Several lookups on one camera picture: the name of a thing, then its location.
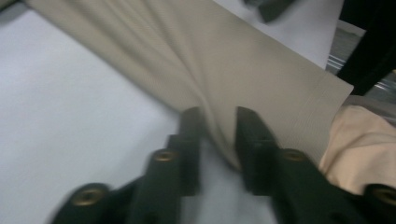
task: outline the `skin-colored fabric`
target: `skin-colored fabric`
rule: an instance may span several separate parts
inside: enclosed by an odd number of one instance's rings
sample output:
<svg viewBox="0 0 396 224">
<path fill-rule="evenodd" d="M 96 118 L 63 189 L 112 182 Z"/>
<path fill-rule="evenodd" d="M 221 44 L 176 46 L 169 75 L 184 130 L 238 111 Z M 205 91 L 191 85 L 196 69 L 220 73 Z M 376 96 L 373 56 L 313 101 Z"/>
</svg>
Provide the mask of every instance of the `skin-colored fabric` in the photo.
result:
<svg viewBox="0 0 396 224">
<path fill-rule="evenodd" d="M 356 194 L 367 184 L 396 188 L 396 129 L 361 106 L 343 106 L 319 169 L 334 185 Z"/>
<path fill-rule="evenodd" d="M 211 0 L 27 3 L 172 108 L 200 106 L 236 167 L 236 106 L 257 111 L 282 147 L 319 161 L 352 89 Z"/>
</svg>

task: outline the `fabric fold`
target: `fabric fold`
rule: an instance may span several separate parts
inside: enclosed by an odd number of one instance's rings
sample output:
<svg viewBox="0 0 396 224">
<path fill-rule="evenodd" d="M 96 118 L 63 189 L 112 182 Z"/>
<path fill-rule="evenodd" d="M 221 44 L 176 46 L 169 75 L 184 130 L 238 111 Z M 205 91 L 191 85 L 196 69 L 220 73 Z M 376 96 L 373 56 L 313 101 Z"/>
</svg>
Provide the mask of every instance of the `fabric fold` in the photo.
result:
<svg viewBox="0 0 396 224">
<path fill-rule="evenodd" d="M 227 160 L 235 108 L 256 110 L 282 147 L 318 162 L 351 86 L 211 0 L 28 0 L 146 92 L 200 106 Z"/>
</svg>

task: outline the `black clamp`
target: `black clamp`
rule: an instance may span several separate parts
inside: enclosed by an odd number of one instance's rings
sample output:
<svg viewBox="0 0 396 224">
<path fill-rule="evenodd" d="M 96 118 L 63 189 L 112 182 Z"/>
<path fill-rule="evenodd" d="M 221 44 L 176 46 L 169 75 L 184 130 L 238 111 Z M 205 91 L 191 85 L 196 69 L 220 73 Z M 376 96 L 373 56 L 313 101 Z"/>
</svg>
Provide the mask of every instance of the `black clamp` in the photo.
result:
<svg viewBox="0 0 396 224">
<path fill-rule="evenodd" d="M 199 189 L 201 123 L 198 108 L 184 112 L 179 134 L 151 155 L 143 176 L 117 190 L 83 186 L 52 224 L 178 224 L 180 197 Z M 254 195 L 272 197 L 278 223 L 396 223 L 396 189 L 373 184 L 361 196 L 350 194 L 331 185 L 303 152 L 280 149 L 254 111 L 238 107 L 236 123 L 245 186 Z"/>
</svg>

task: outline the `beige fabric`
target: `beige fabric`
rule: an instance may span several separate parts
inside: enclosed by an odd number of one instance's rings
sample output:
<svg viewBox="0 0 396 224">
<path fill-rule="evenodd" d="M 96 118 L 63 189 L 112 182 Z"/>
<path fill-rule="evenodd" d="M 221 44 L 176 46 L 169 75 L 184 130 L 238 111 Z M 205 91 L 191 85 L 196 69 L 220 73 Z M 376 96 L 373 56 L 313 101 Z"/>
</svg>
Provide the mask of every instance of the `beige fabric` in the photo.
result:
<svg viewBox="0 0 396 224">
<path fill-rule="evenodd" d="M 200 106 L 235 166 L 236 106 L 259 112 L 282 147 L 318 161 L 351 91 L 211 0 L 27 3 L 174 109 Z"/>
<path fill-rule="evenodd" d="M 396 188 L 396 129 L 361 106 L 344 106 L 319 169 L 334 185 L 356 194 L 367 184 Z"/>
</svg>

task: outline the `white surface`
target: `white surface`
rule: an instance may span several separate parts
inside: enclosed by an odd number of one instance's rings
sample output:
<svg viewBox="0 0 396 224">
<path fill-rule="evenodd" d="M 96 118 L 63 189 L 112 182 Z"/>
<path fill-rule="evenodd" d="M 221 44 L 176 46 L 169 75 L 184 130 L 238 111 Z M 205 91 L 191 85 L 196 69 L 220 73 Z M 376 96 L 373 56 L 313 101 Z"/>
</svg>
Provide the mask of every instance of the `white surface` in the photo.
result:
<svg viewBox="0 0 396 224">
<path fill-rule="evenodd" d="M 256 29 L 315 63 L 326 67 L 343 0 L 297 0 L 281 17 L 262 23 L 243 0 L 214 0 Z"/>
<path fill-rule="evenodd" d="M 23 5 L 0 14 L 0 43 L 1 224 L 48 223 L 74 188 L 135 179 L 177 129 L 177 113 Z M 312 48 L 308 58 L 323 53 Z M 275 223 L 268 199 L 246 193 L 207 142 L 201 178 L 184 223 Z"/>
</svg>

